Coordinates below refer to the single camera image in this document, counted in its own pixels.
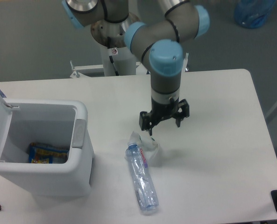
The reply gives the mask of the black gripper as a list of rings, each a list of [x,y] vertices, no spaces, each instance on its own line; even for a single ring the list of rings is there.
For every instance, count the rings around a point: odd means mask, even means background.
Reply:
[[[142,111],[139,114],[139,126],[149,135],[152,135],[153,127],[163,120],[174,118],[177,127],[180,127],[181,122],[190,116],[190,107],[186,99],[181,101],[171,99],[168,104],[160,104],[152,98],[151,103],[152,110],[150,112]]]

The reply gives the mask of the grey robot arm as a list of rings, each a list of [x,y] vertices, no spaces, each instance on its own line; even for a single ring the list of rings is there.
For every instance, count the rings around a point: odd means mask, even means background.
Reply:
[[[179,99],[184,54],[181,43],[205,34],[210,26],[207,10],[188,0],[161,0],[164,20],[147,25],[134,20],[126,0],[64,0],[76,28],[90,26],[99,32],[96,41],[112,48],[129,49],[150,72],[150,112],[140,112],[139,126],[151,132],[161,121],[174,118],[176,125],[189,117],[189,104]]]

